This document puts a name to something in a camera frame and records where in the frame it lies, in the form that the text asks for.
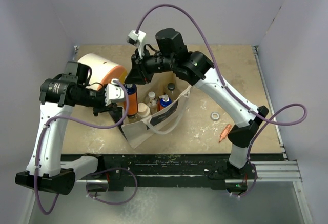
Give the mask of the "orange bottle blue pump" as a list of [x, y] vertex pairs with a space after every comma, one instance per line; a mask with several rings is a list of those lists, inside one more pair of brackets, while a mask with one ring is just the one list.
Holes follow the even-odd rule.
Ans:
[[159, 96], [158, 110], [161, 111], [162, 109], [169, 106], [171, 103], [172, 100], [167, 94]]

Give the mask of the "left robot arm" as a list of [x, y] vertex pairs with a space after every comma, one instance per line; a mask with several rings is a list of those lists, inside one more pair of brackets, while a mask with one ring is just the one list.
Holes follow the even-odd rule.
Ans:
[[93, 108], [98, 114], [112, 103], [125, 100], [125, 89], [118, 78], [113, 78], [99, 90], [90, 86], [92, 69], [79, 62], [67, 62], [65, 70], [55, 78], [47, 79], [40, 87], [40, 122], [34, 150], [26, 169], [18, 172], [15, 183], [34, 191], [68, 195], [74, 183], [91, 175], [100, 179], [105, 165], [98, 155], [86, 154], [64, 163], [62, 147], [74, 106]]

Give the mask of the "small clear bottle white cap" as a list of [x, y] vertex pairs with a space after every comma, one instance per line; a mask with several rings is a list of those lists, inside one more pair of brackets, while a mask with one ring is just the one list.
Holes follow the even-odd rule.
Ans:
[[155, 92], [151, 91], [148, 93], [146, 105], [150, 108], [151, 114], [157, 112], [157, 99]]

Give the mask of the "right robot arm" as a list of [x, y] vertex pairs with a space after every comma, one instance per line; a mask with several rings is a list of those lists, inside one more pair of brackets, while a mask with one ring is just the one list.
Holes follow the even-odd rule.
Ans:
[[214, 63], [199, 51], [189, 51], [181, 34], [173, 28], [160, 30], [155, 35], [159, 49], [150, 54], [146, 49], [146, 34], [132, 30], [128, 43], [137, 47], [131, 56], [132, 68], [126, 84], [145, 85], [155, 73], [173, 72], [176, 77], [196, 87], [220, 105], [234, 121], [228, 133], [232, 143], [228, 173], [240, 178], [246, 173], [245, 164], [251, 140], [269, 110], [256, 106], [243, 97], [223, 77], [219, 77]]

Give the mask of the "clear square bottle dark cap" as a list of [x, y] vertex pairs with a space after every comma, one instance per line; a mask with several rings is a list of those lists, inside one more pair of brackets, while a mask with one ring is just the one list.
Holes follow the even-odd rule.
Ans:
[[177, 99], [178, 93], [177, 93], [176, 85], [174, 83], [167, 84], [166, 94], [171, 100]]

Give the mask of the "canvas tote bag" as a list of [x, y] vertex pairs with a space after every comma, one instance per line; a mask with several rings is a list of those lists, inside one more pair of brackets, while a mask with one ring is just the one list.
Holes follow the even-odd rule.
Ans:
[[[146, 95], [154, 91], [156, 98], [164, 95], [165, 87], [168, 83], [177, 84], [179, 79], [174, 73], [158, 73], [152, 78], [149, 84], [137, 85], [138, 101], [146, 101]], [[122, 125], [110, 129], [106, 132], [108, 141], [122, 142], [127, 141], [135, 149], [148, 138], [157, 135], [166, 135], [171, 133], [182, 119], [185, 110], [188, 108], [191, 86], [182, 81], [177, 86], [178, 96], [172, 103], [157, 112], [151, 112], [149, 115], [136, 122], [129, 122], [126, 118]]]

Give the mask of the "white bottle beige cap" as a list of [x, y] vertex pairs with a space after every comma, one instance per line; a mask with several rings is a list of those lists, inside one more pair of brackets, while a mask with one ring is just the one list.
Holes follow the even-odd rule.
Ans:
[[138, 115], [141, 118], [145, 118], [151, 115], [150, 107], [147, 106], [145, 103], [138, 103]]

